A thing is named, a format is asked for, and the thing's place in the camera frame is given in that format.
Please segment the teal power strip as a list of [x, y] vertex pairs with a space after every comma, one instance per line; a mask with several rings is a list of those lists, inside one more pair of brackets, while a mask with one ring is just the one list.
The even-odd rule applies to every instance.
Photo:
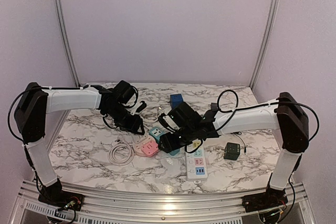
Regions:
[[[159, 128], [159, 127], [153, 127], [153, 128], [149, 129], [149, 135], [152, 136], [155, 139], [155, 141], [156, 141], [157, 144], [160, 141], [160, 137], [162, 135], [164, 135], [164, 134], [165, 134], [165, 132], [161, 128]], [[175, 156], [175, 155], [177, 155], [179, 153], [180, 153], [180, 150], [177, 149], [177, 150], [171, 151], [169, 154], [171, 156]]]

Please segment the pink square plug adapter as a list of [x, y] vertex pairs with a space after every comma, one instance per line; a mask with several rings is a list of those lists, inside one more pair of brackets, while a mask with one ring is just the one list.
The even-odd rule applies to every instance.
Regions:
[[141, 147], [141, 151], [146, 157], [152, 157], [159, 151], [158, 144], [156, 141], [150, 140]]

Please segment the white long power strip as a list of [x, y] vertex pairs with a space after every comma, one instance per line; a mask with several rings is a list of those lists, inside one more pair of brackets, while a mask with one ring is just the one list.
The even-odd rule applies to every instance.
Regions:
[[201, 140], [194, 140], [185, 149], [186, 178], [199, 184], [208, 178], [205, 151]]

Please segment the blue cube socket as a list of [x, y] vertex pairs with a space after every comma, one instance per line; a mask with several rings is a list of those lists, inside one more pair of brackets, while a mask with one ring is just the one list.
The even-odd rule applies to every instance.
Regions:
[[170, 106], [172, 109], [178, 106], [182, 102], [183, 102], [183, 97], [180, 93], [170, 95]]

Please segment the dark grey USB charger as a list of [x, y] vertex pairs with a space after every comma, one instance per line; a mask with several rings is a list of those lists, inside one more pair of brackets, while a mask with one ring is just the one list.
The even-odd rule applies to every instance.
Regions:
[[213, 111], [218, 110], [218, 105], [217, 105], [217, 103], [211, 103], [210, 106], [211, 106], [211, 110], [213, 110]]

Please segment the dark green cube socket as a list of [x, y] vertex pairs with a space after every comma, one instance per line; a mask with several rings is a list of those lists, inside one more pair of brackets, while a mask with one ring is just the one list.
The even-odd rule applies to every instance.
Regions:
[[236, 161], [240, 156], [240, 145], [228, 142], [224, 149], [224, 159]]

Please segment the pink round power strip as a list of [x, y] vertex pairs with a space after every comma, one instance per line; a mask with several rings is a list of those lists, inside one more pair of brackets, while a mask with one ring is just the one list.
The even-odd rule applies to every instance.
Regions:
[[142, 152], [141, 147], [143, 146], [143, 141], [146, 140], [147, 135], [132, 135], [132, 148], [134, 153], [137, 156], [146, 157], [146, 155]]

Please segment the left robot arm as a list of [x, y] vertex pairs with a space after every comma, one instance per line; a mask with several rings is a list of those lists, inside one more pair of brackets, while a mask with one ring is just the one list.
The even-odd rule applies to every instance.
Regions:
[[124, 132], [144, 135], [141, 117], [130, 112], [128, 102], [139, 97], [135, 86], [121, 80], [113, 88], [87, 84], [84, 87], [42, 87], [31, 82], [9, 107], [8, 118], [13, 117], [19, 134], [14, 138], [22, 142], [26, 158], [33, 169], [40, 194], [54, 205], [66, 202], [66, 193], [52, 167], [44, 143], [47, 114], [58, 111], [90, 109], [109, 116], [114, 126]]

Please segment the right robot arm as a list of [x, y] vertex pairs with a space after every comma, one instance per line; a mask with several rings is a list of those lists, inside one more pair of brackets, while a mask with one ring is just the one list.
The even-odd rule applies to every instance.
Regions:
[[182, 102], [167, 116], [178, 126], [178, 130], [160, 137], [158, 147], [169, 153], [190, 145], [194, 140], [205, 141], [224, 134], [254, 130], [279, 130], [282, 150], [268, 188], [260, 195], [260, 203], [271, 207], [280, 199], [280, 191], [287, 185], [295, 170], [299, 157], [309, 146], [309, 119], [302, 104], [288, 92], [282, 92], [275, 100], [262, 104], [235, 108], [229, 111], [208, 110], [203, 115]]

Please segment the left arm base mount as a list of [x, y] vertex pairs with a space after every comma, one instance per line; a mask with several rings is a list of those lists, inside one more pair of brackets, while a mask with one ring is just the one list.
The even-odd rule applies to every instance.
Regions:
[[40, 194], [38, 197], [38, 201], [58, 208], [62, 208], [71, 201], [74, 201], [75, 204], [70, 208], [74, 209], [75, 211], [80, 211], [84, 198], [85, 197], [82, 194], [73, 193], [69, 191], [61, 191], [59, 194], [53, 195], [53, 198], [51, 196], [49, 198], [46, 198]]

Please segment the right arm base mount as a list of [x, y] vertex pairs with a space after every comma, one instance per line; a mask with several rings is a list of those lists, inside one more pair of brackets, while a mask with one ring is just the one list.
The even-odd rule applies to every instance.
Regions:
[[247, 195], [242, 198], [242, 206], [246, 212], [261, 211], [269, 208], [286, 205], [288, 198], [285, 194], [267, 195], [266, 193], [258, 193]]

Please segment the front aluminium rail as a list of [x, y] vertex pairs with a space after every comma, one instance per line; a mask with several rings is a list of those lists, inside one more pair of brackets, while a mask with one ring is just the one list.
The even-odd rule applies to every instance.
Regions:
[[156, 194], [106, 190], [64, 183], [83, 195], [80, 210], [59, 211], [38, 200], [34, 182], [24, 181], [10, 223], [315, 223], [303, 184], [286, 188], [287, 202], [247, 212], [252, 190], [209, 194]]

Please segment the left aluminium frame post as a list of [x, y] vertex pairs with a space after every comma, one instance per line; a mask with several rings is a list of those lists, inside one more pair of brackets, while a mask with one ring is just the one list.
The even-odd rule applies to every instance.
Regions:
[[74, 85], [76, 87], [80, 86], [80, 80], [78, 77], [77, 69], [75, 66], [75, 61], [72, 55], [71, 51], [71, 46], [70, 46], [70, 41], [68, 38], [67, 34], [67, 28], [66, 28], [66, 22], [65, 22], [65, 17], [64, 17], [64, 11], [62, 7], [62, 1], [61, 0], [54, 0], [55, 2], [55, 10], [56, 10], [56, 16], [58, 20], [58, 26], [60, 29], [60, 35], [61, 35], [61, 40], [62, 44], [65, 50], [65, 55], [66, 55], [66, 60], [68, 63], [70, 75], [72, 77], [72, 80], [74, 82]]

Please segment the aluminium frame post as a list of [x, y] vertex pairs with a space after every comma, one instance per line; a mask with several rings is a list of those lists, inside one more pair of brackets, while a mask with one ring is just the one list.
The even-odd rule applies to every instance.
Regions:
[[58, 20], [58, 26], [60, 29], [60, 35], [61, 35], [61, 40], [62, 44], [65, 50], [65, 55], [66, 55], [66, 60], [68, 63], [70, 75], [72, 77], [72, 80], [74, 82], [74, 85], [76, 87], [80, 86], [80, 80], [78, 77], [77, 69], [75, 66], [75, 61], [72, 55], [71, 51], [71, 46], [70, 46], [70, 41], [68, 38], [67, 34], [67, 28], [66, 28], [66, 22], [65, 22], [65, 17], [64, 17], [64, 11], [62, 7], [62, 1], [61, 0], [54, 0], [55, 2], [55, 10], [56, 10], [56, 16]]
[[256, 85], [257, 81], [266, 57], [268, 43], [271, 37], [272, 29], [274, 27], [274, 23], [276, 20], [277, 10], [279, 6], [280, 0], [270, 0], [269, 11], [267, 15], [266, 25], [264, 29], [264, 33], [262, 36], [261, 44], [259, 47], [259, 52], [257, 56], [257, 60], [253, 69], [253, 73], [249, 82], [249, 87], [253, 90]]

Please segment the right aluminium frame post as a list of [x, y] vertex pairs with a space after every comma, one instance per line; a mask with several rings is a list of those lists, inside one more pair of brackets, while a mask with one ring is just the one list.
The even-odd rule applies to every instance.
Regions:
[[274, 23], [276, 20], [277, 10], [279, 6], [280, 0], [270, 0], [269, 11], [267, 15], [266, 25], [264, 29], [264, 33], [262, 36], [261, 44], [259, 47], [259, 52], [257, 56], [257, 60], [253, 69], [253, 73], [249, 82], [249, 87], [253, 90], [256, 85], [257, 81], [266, 57], [268, 43], [271, 37], [272, 29], [274, 27]]

